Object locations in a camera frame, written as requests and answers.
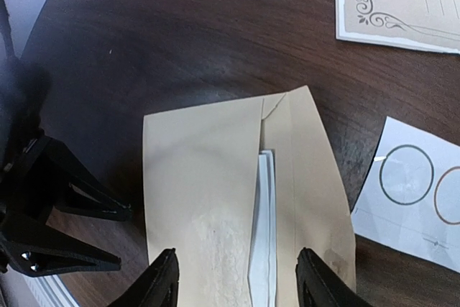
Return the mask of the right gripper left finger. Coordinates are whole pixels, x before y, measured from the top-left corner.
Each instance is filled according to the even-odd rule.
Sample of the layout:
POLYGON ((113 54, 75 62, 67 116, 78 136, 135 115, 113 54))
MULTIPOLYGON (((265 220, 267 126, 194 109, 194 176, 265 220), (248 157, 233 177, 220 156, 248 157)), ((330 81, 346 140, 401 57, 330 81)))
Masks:
POLYGON ((176 307, 179 277, 175 249, 164 249, 136 281, 108 307, 176 307))

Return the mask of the cream letter paper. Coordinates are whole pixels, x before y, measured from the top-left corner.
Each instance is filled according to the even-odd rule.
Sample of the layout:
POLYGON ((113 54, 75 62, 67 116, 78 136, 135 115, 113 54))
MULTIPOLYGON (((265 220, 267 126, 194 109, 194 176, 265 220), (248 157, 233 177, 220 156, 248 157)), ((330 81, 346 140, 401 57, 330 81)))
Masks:
POLYGON ((459 0, 335 0, 336 39, 459 54, 459 0))
POLYGON ((276 215, 274 152, 263 150, 258 156, 248 267, 249 292, 254 307, 276 305, 276 215))

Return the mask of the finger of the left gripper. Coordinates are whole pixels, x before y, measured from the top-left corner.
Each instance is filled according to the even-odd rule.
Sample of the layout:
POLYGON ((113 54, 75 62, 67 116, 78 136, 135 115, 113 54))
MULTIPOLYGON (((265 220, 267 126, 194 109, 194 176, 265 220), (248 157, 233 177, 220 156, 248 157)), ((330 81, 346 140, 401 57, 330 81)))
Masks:
POLYGON ((71 272, 117 271, 121 259, 24 214, 1 219, 1 272, 37 278, 71 272))
POLYGON ((43 136, 32 151, 37 154, 34 181, 57 210, 112 221, 131 219, 131 206, 100 183, 63 142, 43 136))

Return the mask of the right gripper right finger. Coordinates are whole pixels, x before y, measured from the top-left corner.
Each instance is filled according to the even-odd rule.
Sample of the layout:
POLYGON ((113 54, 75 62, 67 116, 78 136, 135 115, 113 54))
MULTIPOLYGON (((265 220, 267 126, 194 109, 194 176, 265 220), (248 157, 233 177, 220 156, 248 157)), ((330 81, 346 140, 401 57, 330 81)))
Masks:
POLYGON ((311 249, 303 248, 295 267, 300 307, 348 307, 372 305, 360 298, 311 249))

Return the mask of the brown kraft envelope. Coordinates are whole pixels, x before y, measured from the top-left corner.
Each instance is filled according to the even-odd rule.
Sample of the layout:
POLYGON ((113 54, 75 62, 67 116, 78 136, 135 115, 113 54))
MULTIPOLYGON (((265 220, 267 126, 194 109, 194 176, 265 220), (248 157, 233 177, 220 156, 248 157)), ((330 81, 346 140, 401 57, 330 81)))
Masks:
POLYGON ((258 155, 275 159, 277 295, 296 306, 295 265, 311 248, 356 286, 349 203, 308 87, 144 118, 148 256, 178 256, 180 306, 249 306, 258 155))

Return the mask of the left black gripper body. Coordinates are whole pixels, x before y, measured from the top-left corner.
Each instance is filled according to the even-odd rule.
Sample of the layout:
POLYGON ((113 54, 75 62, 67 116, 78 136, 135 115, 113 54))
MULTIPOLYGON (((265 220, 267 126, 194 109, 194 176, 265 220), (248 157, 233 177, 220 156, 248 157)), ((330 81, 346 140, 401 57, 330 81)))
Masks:
POLYGON ((50 261, 37 245, 44 211, 31 169, 32 146, 43 135, 40 111, 47 73, 21 62, 1 64, 1 270, 46 271, 50 261))

